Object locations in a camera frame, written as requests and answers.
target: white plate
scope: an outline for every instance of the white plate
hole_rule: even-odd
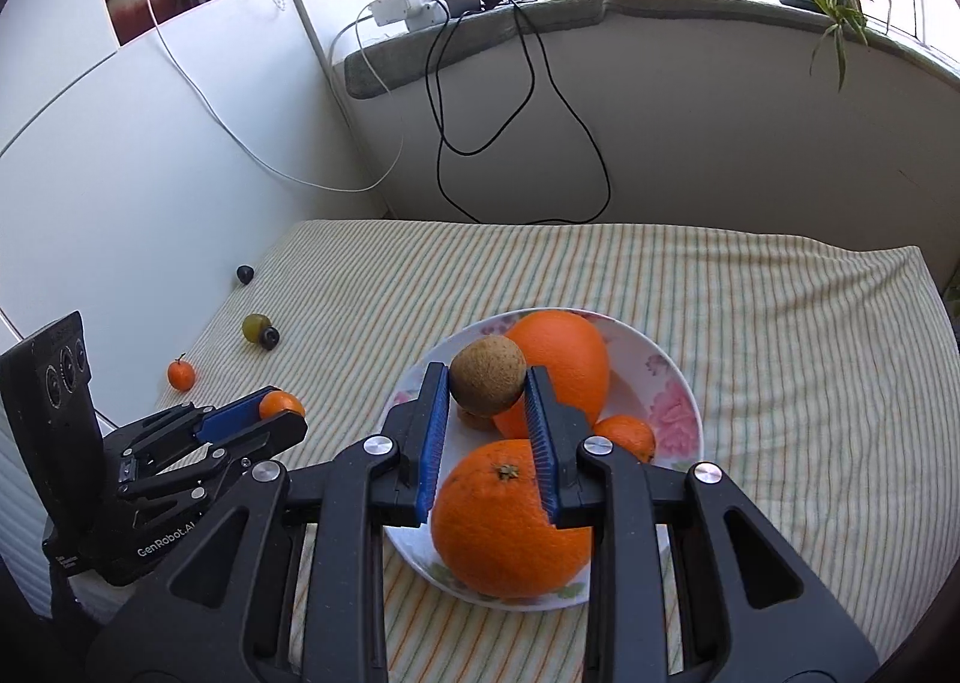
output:
[[[419,395],[428,363],[440,361],[449,366],[454,355],[471,342],[491,333],[506,333],[517,320],[533,311],[536,309],[495,315],[468,325],[440,342],[419,363],[403,373],[380,416],[381,426],[392,406],[409,402]],[[656,466],[686,472],[694,463],[702,461],[704,432],[697,403],[669,356],[642,333],[620,320],[580,309],[568,311],[587,318],[597,327],[610,354],[610,393],[600,419],[611,415],[632,415],[647,421],[656,437],[656,457],[653,461]],[[457,419],[456,405],[451,400],[438,485],[443,485],[445,477],[467,453],[499,438],[496,432],[476,432],[464,426]],[[503,600],[479,594],[460,582],[445,566],[433,547],[429,525],[428,518],[420,528],[387,528],[387,536],[411,567],[446,593],[473,604],[524,612],[570,607],[584,603],[589,598],[589,564],[568,584],[542,597]],[[663,552],[668,547],[665,530],[658,528],[656,533]]]

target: white device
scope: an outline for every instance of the white device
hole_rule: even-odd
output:
[[[377,27],[406,22],[410,32],[438,25],[449,15],[449,8],[440,0],[375,0],[370,10]]]

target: small orange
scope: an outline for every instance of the small orange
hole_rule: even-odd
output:
[[[504,336],[517,344],[527,366],[546,366],[557,400],[575,406],[594,424],[610,390],[610,357],[600,331],[589,320],[559,309],[533,312]],[[523,398],[506,412],[493,416],[508,439],[525,439],[527,422]]]
[[[184,355],[181,355],[167,367],[167,381],[181,393],[186,393],[197,381],[197,373],[184,360]]]
[[[645,464],[649,464],[656,452],[656,439],[653,429],[640,418],[630,415],[613,415],[600,421],[593,427],[593,433],[616,442],[625,451],[634,453]]]
[[[443,482],[430,512],[443,563],[480,594],[530,598],[568,584],[589,561],[589,528],[550,525],[525,439],[472,451]]]
[[[260,419],[265,421],[285,409],[296,412],[301,418],[306,415],[304,405],[296,396],[285,391],[271,391],[260,400]]]

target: black cable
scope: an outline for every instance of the black cable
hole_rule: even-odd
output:
[[[593,134],[590,132],[589,128],[587,128],[586,123],[584,123],[584,121],[580,118],[576,110],[573,109],[573,106],[570,106],[570,102],[565,98],[565,95],[563,95],[563,92],[560,91],[560,87],[557,86],[557,82],[554,80],[554,77],[553,77],[553,71],[550,68],[550,61],[549,61],[549,58],[547,57],[546,47],[544,46],[544,39],[542,39],[541,34],[536,29],[536,26],[533,24],[533,21],[530,19],[526,11],[523,10],[520,4],[517,3],[517,1],[515,0],[507,0],[507,1],[514,7],[514,21],[515,21],[515,24],[517,25],[517,36],[520,38],[520,47],[523,50],[523,57],[524,57],[524,60],[526,61],[527,69],[530,73],[530,88],[528,89],[524,99],[520,102],[520,105],[517,106],[517,108],[514,111],[512,111],[511,115],[506,119],[506,121],[500,126],[500,128],[498,128],[498,130],[496,130],[496,133],[493,133],[493,136],[491,136],[490,139],[488,139],[480,147],[478,147],[477,149],[471,149],[470,151],[467,151],[466,149],[457,149],[455,146],[453,146],[452,143],[450,143],[449,139],[446,137],[446,121],[445,121],[445,113],[443,112],[443,90],[440,88],[440,68],[442,67],[443,55],[446,52],[446,47],[449,46],[450,41],[453,39],[453,35],[457,31],[457,28],[460,27],[460,23],[463,22],[464,18],[469,16],[470,13],[463,14],[457,19],[457,21],[454,23],[453,29],[448,34],[448,38],[445,40],[445,42],[443,42],[443,46],[440,47],[440,53],[437,56],[437,62],[434,64],[434,82],[435,82],[435,89],[437,91],[437,99],[435,102],[433,91],[430,88],[430,62],[431,62],[431,59],[433,58],[433,53],[437,48],[437,44],[440,42],[440,38],[443,36],[443,33],[446,31],[446,28],[450,23],[449,10],[445,8],[444,4],[440,4],[446,13],[446,19],[443,20],[443,24],[440,26],[440,30],[437,32],[437,35],[434,37],[433,42],[430,45],[430,49],[427,52],[426,63],[424,63],[424,83],[426,86],[427,100],[429,101],[429,104],[430,104],[430,112],[433,115],[434,124],[437,127],[438,133],[440,133],[440,140],[437,145],[437,161],[436,161],[437,187],[440,190],[440,195],[442,195],[443,198],[451,206],[453,206],[453,208],[457,209],[459,213],[466,216],[467,219],[472,220],[474,223],[482,223],[481,220],[479,220],[474,215],[470,214],[470,212],[468,212],[461,205],[459,205],[459,203],[456,203],[455,200],[453,200],[453,198],[450,197],[450,195],[448,195],[448,192],[446,192],[445,188],[443,188],[443,178],[442,176],[440,176],[440,172],[442,171],[442,162],[443,162],[443,147],[448,147],[448,149],[450,149],[451,152],[458,154],[460,157],[473,157],[475,154],[480,154],[480,152],[486,151],[486,149],[491,147],[491,145],[494,142],[496,142],[498,138],[500,138],[500,135],[503,133],[503,131],[507,130],[510,123],[512,123],[513,120],[517,119],[517,116],[520,115],[520,112],[522,112],[522,110],[525,109],[527,104],[530,103],[531,99],[533,98],[534,91],[536,90],[536,69],[534,68],[534,63],[530,56],[530,51],[527,48],[526,39],[523,34],[523,26],[522,24],[520,24],[520,18],[522,17],[523,20],[526,22],[527,26],[531,29],[534,36],[536,37],[536,42],[538,42],[539,44],[539,48],[541,49],[541,54],[544,57],[544,67],[546,68],[546,74],[547,74],[547,78],[549,79],[550,86],[553,88],[553,91],[557,94],[557,97],[560,98],[560,101],[563,103],[563,106],[565,107],[565,109],[573,116],[573,118],[577,121],[577,124],[582,128],[582,130],[584,130],[584,133],[587,135],[587,139],[589,139],[590,146],[592,146],[594,152],[596,152],[597,159],[599,160],[600,167],[603,171],[604,181],[606,183],[606,188],[607,188],[607,197],[604,200],[604,203],[601,206],[601,208],[599,208],[597,212],[594,213],[594,215],[590,216],[585,220],[568,220],[561,217],[551,217],[544,220],[534,220],[524,224],[528,224],[528,226],[534,226],[534,224],[545,224],[545,223],[562,223],[562,224],[591,223],[594,220],[598,219],[604,213],[604,211],[607,210],[611,202],[611,197],[613,197],[613,188],[611,187],[610,171],[608,171],[607,162],[603,157],[603,152],[600,151],[599,145],[596,143],[596,140],[593,138]]]

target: striped fabric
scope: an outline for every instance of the striped fabric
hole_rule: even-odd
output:
[[[27,603],[50,617],[50,565],[40,549],[47,511],[27,474],[0,403],[0,557]]]
[[[916,248],[627,224],[299,224],[189,352],[189,398],[291,391],[310,430],[282,460],[306,466],[373,432],[404,368],[440,339],[545,305],[612,315],[666,349],[700,405],[707,457],[888,656],[960,553],[960,361]],[[254,311],[280,329],[275,352],[240,335]],[[392,680],[579,680],[584,608],[468,605],[389,544],[384,592]],[[676,627],[674,598],[666,609]],[[301,632],[298,619],[295,657]],[[679,653],[674,633],[674,669]]]

